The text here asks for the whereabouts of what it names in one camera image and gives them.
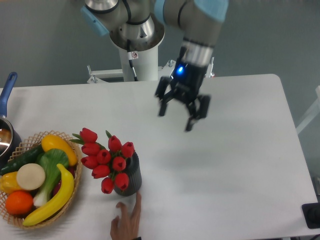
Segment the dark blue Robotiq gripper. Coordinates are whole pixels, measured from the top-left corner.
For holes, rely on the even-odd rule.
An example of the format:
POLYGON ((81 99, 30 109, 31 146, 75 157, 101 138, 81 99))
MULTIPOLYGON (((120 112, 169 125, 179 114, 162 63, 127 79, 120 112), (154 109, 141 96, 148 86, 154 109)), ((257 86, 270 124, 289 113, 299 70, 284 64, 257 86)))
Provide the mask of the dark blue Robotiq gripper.
POLYGON ((189 112, 186 132, 190 132, 198 120, 205 119, 211 96, 198 94, 206 71, 204 66, 177 61, 171 76, 162 76, 155 91, 160 104, 158 116, 166 114, 168 102, 175 98, 183 102, 189 112))

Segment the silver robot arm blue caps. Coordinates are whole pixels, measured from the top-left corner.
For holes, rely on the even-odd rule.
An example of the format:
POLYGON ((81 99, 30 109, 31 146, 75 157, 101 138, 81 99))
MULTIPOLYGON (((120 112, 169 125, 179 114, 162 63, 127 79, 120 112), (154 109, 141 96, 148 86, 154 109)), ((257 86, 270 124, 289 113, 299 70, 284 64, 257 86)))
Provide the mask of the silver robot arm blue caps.
POLYGON ((227 0, 87 0, 81 13, 93 31, 109 35, 126 53, 150 50, 164 37, 164 27, 183 31, 179 55, 172 73, 162 76, 155 91, 159 115, 177 100, 189 118, 186 131, 207 116, 211 97, 200 94, 204 78, 211 75, 209 63, 225 21, 227 0))

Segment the person's hand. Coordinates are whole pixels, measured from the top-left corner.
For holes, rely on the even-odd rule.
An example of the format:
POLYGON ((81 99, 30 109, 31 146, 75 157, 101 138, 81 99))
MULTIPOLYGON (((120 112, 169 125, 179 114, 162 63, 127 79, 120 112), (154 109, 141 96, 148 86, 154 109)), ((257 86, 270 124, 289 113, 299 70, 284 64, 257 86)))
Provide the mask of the person's hand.
POLYGON ((120 209, 121 216, 116 216, 111 221, 110 236, 112 240, 138 240, 139 226, 142 209, 142 196, 136 193, 135 205, 129 214, 128 207, 123 202, 118 202, 116 208, 120 209))

